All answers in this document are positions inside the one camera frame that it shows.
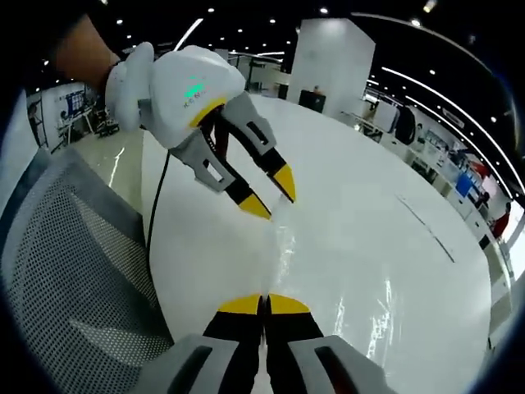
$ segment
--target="white table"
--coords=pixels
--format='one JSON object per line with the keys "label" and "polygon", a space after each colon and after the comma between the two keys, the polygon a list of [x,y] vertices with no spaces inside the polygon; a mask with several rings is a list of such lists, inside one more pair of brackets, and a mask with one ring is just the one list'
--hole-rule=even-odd
{"label": "white table", "polygon": [[[486,257],[465,222],[416,172],[346,125],[279,99],[253,101],[293,168],[297,202],[280,199],[233,139],[228,161],[274,223],[242,213],[170,161],[151,268],[174,340],[202,332],[226,300],[272,291],[308,305],[325,335],[381,365],[399,394],[463,392],[482,364],[491,307]],[[145,229],[164,157],[144,133]]]}

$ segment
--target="black cable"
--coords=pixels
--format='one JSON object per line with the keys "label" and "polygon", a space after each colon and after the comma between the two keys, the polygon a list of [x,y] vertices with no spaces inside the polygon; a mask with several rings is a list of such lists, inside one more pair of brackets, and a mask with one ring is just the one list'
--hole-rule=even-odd
{"label": "black cable", "polygon": [[151,247],[151,235],[153,233],[153,222],[155,221],[155,212],[157,211],[158,197],[161,194],[162,183],[164,183],[164,177],[166,176],[167,165],[170,162],[170,156],[171,156],[170,151],[168,150],[166,153],[166,160],[164,162],[164,168],[162,169],[161,179],[158,182],[157,193],[155,194],[155,199],[153,200],[153,207],[151,209],[151,215],[149,219],[148,242],[146,243],[146,259],[148,261],[148,272],[149,272],[150,278],[152,276],[151,276],[151,268],[149,264],[149,251]]}

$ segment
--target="dark ceiling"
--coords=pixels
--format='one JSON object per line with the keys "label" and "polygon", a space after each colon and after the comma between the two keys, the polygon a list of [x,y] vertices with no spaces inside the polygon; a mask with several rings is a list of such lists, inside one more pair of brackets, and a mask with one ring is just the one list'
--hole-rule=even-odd
{"label": "dark ceiling", "polygon": [[[494,2],[439,0],[428,14],[422,10],[426,0],[107,2],[104,5],[95,1],[90,15],[108,45],[118,53],[143,41],[153,43],[157,49],[169,47],[159,46],[164,43],[172,43],[173,47],[194,21],[202,17],[203,23],[187,39],[186,44],[205,48],[211,44],[211,48],[250,53],[285,51],[283,67],[287,71],[291,71],[293,64],[298,37],[295,29],[300,26],[302,19],[349,18],[376,42],[371,74],[375,75],[381,87],[387,86],[389,94],[395,94],[399,99],[409,94],[430,108],[441,105],[449,109],[464,121],[465,134],[474,134],[472,141],[485,155],[493,163],[500,162],[500,174],[510,183],[517,184],[514,174],[494,145],[469,120],[434,94],[384,72],[381,67],[399,71],[438,90],[488,130],[519,173],[525,173],[521,159],[525,151],[518,153],[516,150],[518,142],[514,119],[509,114],[511,90],[519,99],[518,103],[523,103],[520,96],[523,90],[517,86],[520,80],[519,65],[511,48],[512,42],[521,34],[520,21],[510,1],[500,0],[495,6]],[[210,7],[214,9],[213,13],[208,12]],[[321,7],[329,10],[328,15],[320,13]],[[465,47],[488,65],[492,72],[443,39],[421,29],[352,15],[355,12],[389,16],[402,21],[417,17],[424,27]],[[270,23],[271,18],[276,20],[275,24]],[[123,23],[118,25],[117,19],[122,19]],[[34,86],[45,88],[55,85],[57,75],[47,68],[43,67]],[[431,69],[436,72],[435,75],[430,74]],[[406,86],[407,90],[402,90],[402,86]],[[491,122],[491,117],[496,117],[497,122]]]}

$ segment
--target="glossy white tabletop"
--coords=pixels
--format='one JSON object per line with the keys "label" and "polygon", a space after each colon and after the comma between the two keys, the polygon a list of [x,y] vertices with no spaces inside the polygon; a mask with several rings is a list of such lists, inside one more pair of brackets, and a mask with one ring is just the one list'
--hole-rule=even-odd
{"label": "glossy white tabletop", "polygon": [[[294,171],[297,202],[280,198],[233,139],[228,161],[273,222],[170,161],[150,257],[174,340],[202,332],[226,300],[272,291],[308,305],[325,335],[381,365],[399,394],[466,390],[486,349],[491,286],[465,222],[394,154],[346,125],[279,99],[253,101]],[[146,229],[165,152],[144,133]]]}

